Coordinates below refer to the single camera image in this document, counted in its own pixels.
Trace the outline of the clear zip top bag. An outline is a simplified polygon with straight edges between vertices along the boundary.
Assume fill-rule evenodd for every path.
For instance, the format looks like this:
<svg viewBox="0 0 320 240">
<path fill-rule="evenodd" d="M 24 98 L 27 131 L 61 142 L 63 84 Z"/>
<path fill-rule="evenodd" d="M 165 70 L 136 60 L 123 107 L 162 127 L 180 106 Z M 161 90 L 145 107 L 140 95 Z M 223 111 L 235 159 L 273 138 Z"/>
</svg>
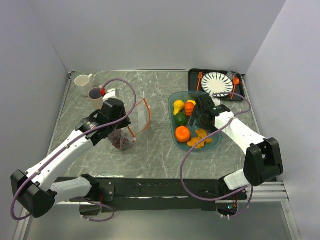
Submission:
<svg viewBox="0 0 320 240">
<path fill-rule="evenodd" d="M 131 124 L 121 129 L 127 129 L 131 133 L 134 144 L 137 141 L 138 135 L 146 131 L 151 123 L 151 109 L 145 98 L 135 105 L 135 108 L 129 118 Z"/>
</svg>

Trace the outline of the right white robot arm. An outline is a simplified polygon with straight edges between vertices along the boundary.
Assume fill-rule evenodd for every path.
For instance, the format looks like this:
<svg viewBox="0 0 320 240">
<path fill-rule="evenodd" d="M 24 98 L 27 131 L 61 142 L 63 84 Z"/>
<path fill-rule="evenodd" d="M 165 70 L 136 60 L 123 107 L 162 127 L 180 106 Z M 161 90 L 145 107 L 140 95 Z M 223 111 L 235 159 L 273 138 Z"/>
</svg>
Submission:
<svg viewBox="0 0 320 240">
<path fill-rule="evenodd" d="M 280 144 L 275 138 L 256 133 L 228 107 L 215 105 L 209 94 L 196 97 L 195 102 L 191 123 L 207 130 L 210 137 L 225 133 L 245 154 L 243 168 L 219 180 L 220 199 L 230 199 L 243 187 L 257 187 L 283 174 Z"/>
</svg>

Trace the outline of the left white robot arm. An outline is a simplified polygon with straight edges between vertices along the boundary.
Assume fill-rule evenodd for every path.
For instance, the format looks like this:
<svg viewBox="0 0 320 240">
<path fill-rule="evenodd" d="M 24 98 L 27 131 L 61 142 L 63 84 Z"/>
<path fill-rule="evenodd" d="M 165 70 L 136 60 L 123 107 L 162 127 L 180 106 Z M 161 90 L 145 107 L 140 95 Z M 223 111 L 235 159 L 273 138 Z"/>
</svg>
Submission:
<svg viewBox="0 0 320 240">
<path fill-rule="evenodd" d="M 89 174 L 64 182 L 55 181 L 80 155 L 114 130 L 130 125 L 131 113 L 131 110 L 125 110 L 121 100 L 109 98 L 101 109 L 83 118 L 69 137 L 44 160 L 25 172 L 15 171 L 10 177 L 13 193 L 11 217 L 18 219 L 14 214 L 15 202 L 19 202 L 30 216 L 40 218 L 59 202 L 80 197 L 93 201 L 99 197 L 102 193 L 100 183 Z"/>
</svg>

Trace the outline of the purple grape bunch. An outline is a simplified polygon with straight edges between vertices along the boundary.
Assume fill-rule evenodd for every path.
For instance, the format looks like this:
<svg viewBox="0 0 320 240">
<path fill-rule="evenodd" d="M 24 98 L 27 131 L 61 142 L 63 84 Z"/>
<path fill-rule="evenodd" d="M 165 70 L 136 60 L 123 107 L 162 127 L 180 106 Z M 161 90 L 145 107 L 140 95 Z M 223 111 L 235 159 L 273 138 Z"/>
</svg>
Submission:
<svg viewBox="0 0 320 240">
<path fill-rule="evenodd" d="M 125 150 L 133 144 L 131 133 L 125 129 L 115 129 L 107 138 L 118 150 Z"/>
</svg>

